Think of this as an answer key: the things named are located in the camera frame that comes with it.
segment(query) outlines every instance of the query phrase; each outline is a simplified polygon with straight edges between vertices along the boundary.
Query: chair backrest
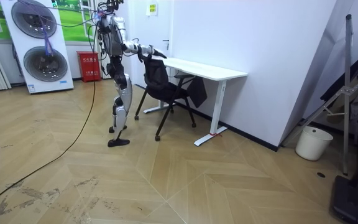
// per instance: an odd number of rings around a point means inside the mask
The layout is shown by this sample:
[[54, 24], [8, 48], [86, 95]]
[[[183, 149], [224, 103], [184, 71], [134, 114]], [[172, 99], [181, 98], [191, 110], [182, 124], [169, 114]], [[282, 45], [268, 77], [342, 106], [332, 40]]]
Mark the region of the chair backrest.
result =
[[143, 57], [146, 73], [144, 81], [148, 88], [163, 90], [169, 83], [168, 73], [162, 60], [152, 59], [151, 55]]

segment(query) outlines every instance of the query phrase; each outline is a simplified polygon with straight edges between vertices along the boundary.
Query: parquet floor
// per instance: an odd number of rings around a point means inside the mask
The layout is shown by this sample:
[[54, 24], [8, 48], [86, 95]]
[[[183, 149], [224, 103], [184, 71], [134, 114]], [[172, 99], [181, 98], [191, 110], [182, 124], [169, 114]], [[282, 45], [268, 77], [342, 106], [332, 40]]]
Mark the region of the parquet floor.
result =
[[[0, 223], [339, 223], [328, 212], [339, 172], [334, 143], [318, 162], [293, 148], [273, 152], [231, 131], [201, 147], [210, 122], [176, 107], [162, 140], [154, 134], [163, 112], [134, 112], [122, 134], [131, 143], [108, 148], [112, 80], [96, 84], [93, 112], [83, 134], [58, 161], [0, 197]], [[92, 83], [72, 91], [29, 95], [25, 87], [0, 91], [0, 192], [60, 155], [88, 114]], [[144, 108], [157, 103], [147, 97]], [[316, 175], [322, 172], [322, 179]]]

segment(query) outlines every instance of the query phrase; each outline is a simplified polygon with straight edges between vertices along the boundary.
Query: desk top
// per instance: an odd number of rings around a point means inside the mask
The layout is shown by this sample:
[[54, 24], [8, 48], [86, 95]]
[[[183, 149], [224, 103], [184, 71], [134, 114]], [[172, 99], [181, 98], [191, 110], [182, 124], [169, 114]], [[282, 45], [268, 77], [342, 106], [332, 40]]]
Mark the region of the desk top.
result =
[[231, 69], [205, 65], [202, 63], [189, 62], [178, 58], [153, 57], [153, 59], [163, 60], [165, 66], [177, 69], [181, 72], [207, 78], [214, 81], [229, 80], [232, 78], [248, 76], [246, 72], [239, 72]]

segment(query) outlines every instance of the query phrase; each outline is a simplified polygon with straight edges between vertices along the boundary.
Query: black bag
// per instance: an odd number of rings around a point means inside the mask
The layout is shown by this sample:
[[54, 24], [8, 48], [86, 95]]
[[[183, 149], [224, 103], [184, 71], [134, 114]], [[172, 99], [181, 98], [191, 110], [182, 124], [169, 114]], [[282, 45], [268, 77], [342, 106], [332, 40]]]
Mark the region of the black bag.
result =
[[201, 106], [207, 99], [203, 78], [196, 77], [191, 81], [190, 85], [187, 87], [187, 93], [197, 108]]

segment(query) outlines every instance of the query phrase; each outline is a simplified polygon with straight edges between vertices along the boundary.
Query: metal stand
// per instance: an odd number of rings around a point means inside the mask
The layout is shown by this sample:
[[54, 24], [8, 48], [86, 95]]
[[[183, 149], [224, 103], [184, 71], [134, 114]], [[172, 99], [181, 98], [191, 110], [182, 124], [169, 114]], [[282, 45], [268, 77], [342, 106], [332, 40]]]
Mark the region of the metal stand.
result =
[[[358, 89], [358, 84], [355, 87], [350, 87], [351, 79], [351, 65], [352, 65], [352, 16], [346, 16], [346, 46], [345, 46], [345, 85], [336, 92], [323, 106], [318, 108], [314, 113], [307, 117], [303, 123], [299, 123], [291, 133], [284, 139], [282, 146], [286, 146], [295, 136], [297, 136], [304, 127], [309, 125], [321, 112], [324, 110], [328, 112], [328, 116], [342, 116], [344, 115], [344, 140], [343, 140], [343, 174], [347, 175], [347, 153], [349, 148], [349, 97]], [[340, 94], [344, 94], [344, 112], [343, 113], [332, 113], [328, 106], [339, 97]]]
[[168, 104], [164, 104], [164, 102], [162, 101], [158, 101], [158, 106], [154, 107], [154, 108], [149, 108], [149, 109], [146, 109], [146, 110], [143, 110], [143, 113], [151, 113], [151, 112], [154, 112], [154, 111], [159, 111], [159, 110], [165, 110], [168, 108]]
[[218, 129], [219, 117], [221, 115], [225, 89], [226, 89], [226, 80], [219, 81], [218, 91], [216, 93], [216, 99], [215, 99], [214, 113], [212, 115], [211, 129], [209, 130], [209, 134], [195, 141], [194, 145], [200, 146], [202, 143], [210, 140], [211, 138], [215, 137], [216, 135], [227, 129], [227, 127], [224, 126]]

